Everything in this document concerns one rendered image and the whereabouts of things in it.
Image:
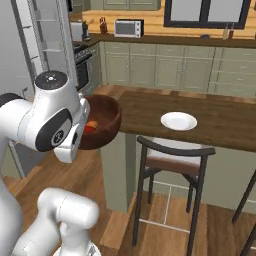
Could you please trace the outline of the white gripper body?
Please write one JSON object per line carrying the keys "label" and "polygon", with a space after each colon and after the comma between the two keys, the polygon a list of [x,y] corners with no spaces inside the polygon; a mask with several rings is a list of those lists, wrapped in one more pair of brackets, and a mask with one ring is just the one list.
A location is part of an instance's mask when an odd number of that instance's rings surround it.
{"label": "white gripper body", "polygon": [[54,149],[56,157],[64,163],[71,163],[75,159],[90,112],[88,101],[81,94],[79,94],[79,98],[80,107],[74,115],[71,130],[65,140]]}

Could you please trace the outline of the brown wooden bowl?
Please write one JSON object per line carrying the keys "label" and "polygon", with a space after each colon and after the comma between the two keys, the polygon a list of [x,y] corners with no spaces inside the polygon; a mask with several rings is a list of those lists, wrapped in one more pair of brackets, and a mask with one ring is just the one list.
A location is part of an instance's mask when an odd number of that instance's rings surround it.
{"label": "brown wooden bowl", "polygon": [[122,111],[118,102],[106,95],[86,96],[90,105],[88,121],[98,122],[94,132],[84,134],[79,148],[92,150],[101,148],[110,143],[117,135],[122,119]]}

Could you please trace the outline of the grey fridge door with shelves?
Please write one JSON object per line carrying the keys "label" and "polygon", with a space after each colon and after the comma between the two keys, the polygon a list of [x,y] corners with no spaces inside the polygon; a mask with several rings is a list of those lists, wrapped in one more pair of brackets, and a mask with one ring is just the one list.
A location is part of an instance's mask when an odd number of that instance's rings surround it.
{"label": "grey fridge door with shelves", "polygon": [[65,73],[78,86],[66,0],[27,0],[42,72]]}

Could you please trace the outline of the grey fridge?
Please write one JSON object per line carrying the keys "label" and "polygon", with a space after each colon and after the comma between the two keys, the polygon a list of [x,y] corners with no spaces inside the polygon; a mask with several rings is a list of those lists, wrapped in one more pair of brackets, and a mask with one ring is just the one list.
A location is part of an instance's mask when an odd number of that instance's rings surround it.
{"label": "grey fridge", "polygon": [[28,68],[29,55],[15,0],[0,0],[0,170],[4,176],[24,178],[22,160],[31,149],[17,142],[21,107],[14,101],[2,104],[11,96],[28,99],[34,95]]}

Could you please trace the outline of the black range oven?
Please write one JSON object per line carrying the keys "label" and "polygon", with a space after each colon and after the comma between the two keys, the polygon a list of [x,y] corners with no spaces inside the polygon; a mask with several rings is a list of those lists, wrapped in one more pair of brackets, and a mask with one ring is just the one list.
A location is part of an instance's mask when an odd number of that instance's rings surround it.
{"label": "black range oven", "polygon": [[100,61],[98,46],[74,44],[74,57],[77,71],[77,90],[90,95],[100,85]]}

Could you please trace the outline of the green kitchen island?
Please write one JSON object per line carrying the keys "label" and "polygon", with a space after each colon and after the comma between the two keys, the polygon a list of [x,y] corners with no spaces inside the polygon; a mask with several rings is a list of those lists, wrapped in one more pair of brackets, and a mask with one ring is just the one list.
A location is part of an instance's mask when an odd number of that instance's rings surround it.
{"label": "green kitchen island", "polygon": [[[134,134],[118,133],[100,149],[107,207],[126,212],[137,191],[141,145]],[[218,147],[207,162],[202,199],[206,204],[235,209],[256,170],[256,153]],[[185,198],[189,184],[173,172],[155,175],[153,191]]]}

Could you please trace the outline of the white toaster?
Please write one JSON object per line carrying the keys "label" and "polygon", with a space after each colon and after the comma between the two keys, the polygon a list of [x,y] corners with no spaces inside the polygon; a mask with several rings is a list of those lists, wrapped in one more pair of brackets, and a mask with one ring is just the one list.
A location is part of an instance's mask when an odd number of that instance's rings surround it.
{"label": "white toaster", "polygon": [[81,22],[71,22],[71,33],[74,41],[81,41],[83,35],[82,23]]}

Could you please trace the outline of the dark bottle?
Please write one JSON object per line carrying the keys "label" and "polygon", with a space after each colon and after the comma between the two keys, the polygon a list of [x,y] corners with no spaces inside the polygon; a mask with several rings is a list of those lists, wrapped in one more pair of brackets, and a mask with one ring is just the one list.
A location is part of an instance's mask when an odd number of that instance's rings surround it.
{"label": "dark bottle", "polygon": [[89,31],[88,31],[88,24],[86,23],[86,21],[83,21],[82,23],[82,40],[86,41],[86,40],[90,40],[89,37]]}

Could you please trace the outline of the brown knife block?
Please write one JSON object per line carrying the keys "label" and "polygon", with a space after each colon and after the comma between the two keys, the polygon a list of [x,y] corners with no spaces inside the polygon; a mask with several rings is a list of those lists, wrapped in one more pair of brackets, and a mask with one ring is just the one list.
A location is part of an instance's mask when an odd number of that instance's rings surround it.
{"label": "brown knife block", "polygon": [[108,34],[107,23],[105,17],[100,17],[100,32],[101,34]]}

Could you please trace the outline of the green base cupboards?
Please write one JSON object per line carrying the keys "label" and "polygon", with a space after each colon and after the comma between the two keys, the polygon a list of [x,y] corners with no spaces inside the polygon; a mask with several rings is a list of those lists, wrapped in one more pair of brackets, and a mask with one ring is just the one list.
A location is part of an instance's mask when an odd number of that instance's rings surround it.
{"label": "green base cupboards", "polygon": [[256,98],[256,49],[99,42],[89,48],[100,84]]}

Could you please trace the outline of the white toaster oven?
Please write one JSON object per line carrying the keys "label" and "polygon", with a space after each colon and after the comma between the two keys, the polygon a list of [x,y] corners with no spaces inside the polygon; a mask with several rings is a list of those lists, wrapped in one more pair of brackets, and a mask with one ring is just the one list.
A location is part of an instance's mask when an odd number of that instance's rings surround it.
{"label": "white toaster oven", "polygon": [[114,36],[125,38],[141,38],[144,35],[143,19],[117,19],[114,22]]}

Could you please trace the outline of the white round plate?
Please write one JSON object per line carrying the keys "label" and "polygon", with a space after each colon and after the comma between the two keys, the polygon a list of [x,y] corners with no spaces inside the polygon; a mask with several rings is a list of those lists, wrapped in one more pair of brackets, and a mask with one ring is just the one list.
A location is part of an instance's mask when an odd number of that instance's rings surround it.
{"label": "white round plate", "polygon": [[161,116],[163,126],[171,130],[187,131],[197,126],[197,119],[184,112],[168,112]]}

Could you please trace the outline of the black framed window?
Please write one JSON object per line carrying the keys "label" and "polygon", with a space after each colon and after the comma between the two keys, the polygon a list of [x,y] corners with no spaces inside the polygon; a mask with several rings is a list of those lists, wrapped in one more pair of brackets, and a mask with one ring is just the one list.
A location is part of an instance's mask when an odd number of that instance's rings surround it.
{"label": "black framed window", "polygon": [[165,0],[164,26],[244,29],[251,0]]}

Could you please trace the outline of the green wall cupboards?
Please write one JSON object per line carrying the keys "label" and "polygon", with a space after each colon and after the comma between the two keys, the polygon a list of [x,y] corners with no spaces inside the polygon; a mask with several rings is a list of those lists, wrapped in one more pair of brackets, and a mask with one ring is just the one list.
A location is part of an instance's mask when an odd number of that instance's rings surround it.
{"label": "green wall cupboards", "polygon": [[133,10],[155,11],[161,7],[161,0],[67,0],[74,13],[88,10]]}

